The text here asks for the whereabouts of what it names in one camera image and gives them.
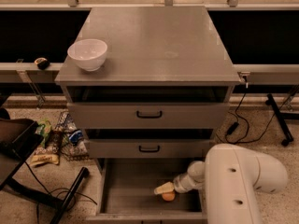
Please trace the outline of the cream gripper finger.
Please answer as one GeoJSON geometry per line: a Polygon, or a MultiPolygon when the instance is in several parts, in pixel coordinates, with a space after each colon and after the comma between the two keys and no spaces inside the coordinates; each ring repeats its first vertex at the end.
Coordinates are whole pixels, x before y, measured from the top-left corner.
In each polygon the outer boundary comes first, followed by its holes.
{"type": "Polygon", "coordinates": [[[154,190],[155,195],[161,195],[167,192],[171,192],[174,190],[174,184],[172,182],[166,182],[162,184],[161,186],[157,187],[154,190]]]}

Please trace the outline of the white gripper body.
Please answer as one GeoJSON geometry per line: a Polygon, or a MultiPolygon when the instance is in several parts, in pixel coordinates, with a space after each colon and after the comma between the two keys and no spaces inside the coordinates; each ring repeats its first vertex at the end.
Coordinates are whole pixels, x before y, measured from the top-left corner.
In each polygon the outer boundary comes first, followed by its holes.
{"type": "Polygon", "coordinates": [[[178,193],[186,193],[193,189],[200,189],[200,184],[195,182],[187,173],[176,176],[173,183],[174,189],[178,193]]]}

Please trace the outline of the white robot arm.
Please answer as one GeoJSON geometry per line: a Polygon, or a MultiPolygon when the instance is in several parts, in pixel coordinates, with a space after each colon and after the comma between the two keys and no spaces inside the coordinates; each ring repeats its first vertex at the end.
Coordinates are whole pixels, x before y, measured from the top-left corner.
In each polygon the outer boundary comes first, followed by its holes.
{"type": "Polygon", "coordinates": [[[230,144],[211,148],[203,161],[154,190],[156,195],[205,193],[207,224],[262,224],[257,191],[278,193],[288,183],[285,166],[262,152],[230,144]]]}

